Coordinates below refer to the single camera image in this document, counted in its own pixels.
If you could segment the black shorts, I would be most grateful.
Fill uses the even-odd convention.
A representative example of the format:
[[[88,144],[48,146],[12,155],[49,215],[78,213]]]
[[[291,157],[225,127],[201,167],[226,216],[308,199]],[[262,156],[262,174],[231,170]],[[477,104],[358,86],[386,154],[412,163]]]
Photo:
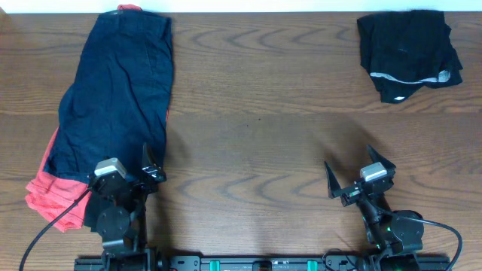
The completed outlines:
[[[383,103],[402,103],[417,90],[462,83],[463,70],[444,12],[387,11],[357,19],[361,66]]]

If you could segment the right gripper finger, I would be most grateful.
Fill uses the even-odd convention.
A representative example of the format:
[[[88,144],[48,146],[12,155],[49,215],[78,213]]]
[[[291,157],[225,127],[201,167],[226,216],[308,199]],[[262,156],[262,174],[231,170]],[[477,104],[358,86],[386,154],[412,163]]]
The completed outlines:
[[[328,162],[325,161],[324,164],[327,175],[328,197],[330,199],[337,198],[341,195],[342,188]]]
[[[396,169],[396,165],[394,163],[379,154],[371,145],[367,145],[367,150],[368,155],[370,156],[373,163],[381,163],[387,171],[394,171]]]

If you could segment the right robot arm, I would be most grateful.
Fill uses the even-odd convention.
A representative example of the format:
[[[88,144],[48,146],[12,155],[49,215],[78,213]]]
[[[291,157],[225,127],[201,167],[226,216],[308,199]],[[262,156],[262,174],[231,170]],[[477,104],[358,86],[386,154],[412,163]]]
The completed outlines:
[[[339,198],[344,207],[355,204],[361,212],[370,244],[377,252],[364,256],[353,264],[356,270],[390,270],[407,268],[403,263],[395,265],[396,257],[411,258],[423,248],[424,227],[417,221],[419,213],[404,210],[393,211],[385,198],[385,192],[394,185],[396,165],[367,146],[372,164],[360,169],[360,177],[350,187],[342,188],[331,167],[326,163],[328,197]]]

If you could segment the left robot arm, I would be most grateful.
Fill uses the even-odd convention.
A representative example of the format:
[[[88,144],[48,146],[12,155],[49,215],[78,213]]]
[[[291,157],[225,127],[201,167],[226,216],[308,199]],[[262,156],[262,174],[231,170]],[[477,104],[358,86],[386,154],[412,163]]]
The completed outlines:
[[[147,246],[146,200],[158,192],[166,173],[148,144],[142,147],[141,173],[132,181],[117,158],[99,162],[90,178],[93,195],[112,205],[102,210],[96,231],[103,253],[95,270],[168,270],[169,262]]]

